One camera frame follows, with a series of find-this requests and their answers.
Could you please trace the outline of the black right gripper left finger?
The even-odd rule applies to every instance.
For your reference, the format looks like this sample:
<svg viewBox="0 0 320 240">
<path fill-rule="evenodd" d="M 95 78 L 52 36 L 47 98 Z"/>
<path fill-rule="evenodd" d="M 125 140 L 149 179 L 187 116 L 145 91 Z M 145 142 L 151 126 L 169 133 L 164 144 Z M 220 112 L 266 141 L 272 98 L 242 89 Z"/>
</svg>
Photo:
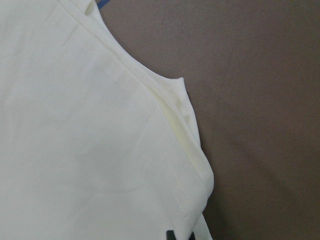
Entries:
<svg viewBox="0 0 320 240">
<path fill-rule="evenodd" d="M 175 232 L 173 230 L 166 231 L 166 240 L 176 240 Z"/>
</svg>

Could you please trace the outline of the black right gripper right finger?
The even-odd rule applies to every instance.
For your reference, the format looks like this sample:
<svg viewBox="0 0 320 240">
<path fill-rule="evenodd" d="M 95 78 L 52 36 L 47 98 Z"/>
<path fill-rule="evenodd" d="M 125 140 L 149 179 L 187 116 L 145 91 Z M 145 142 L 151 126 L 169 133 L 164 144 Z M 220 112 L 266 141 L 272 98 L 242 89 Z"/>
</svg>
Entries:
<svg viewBox="0 0 320 240">
<path fill-rule="evenodd" d="M 188 240 L 196 240 L 195 233 L 192 232 L 188 238 Z"/>
</svg>

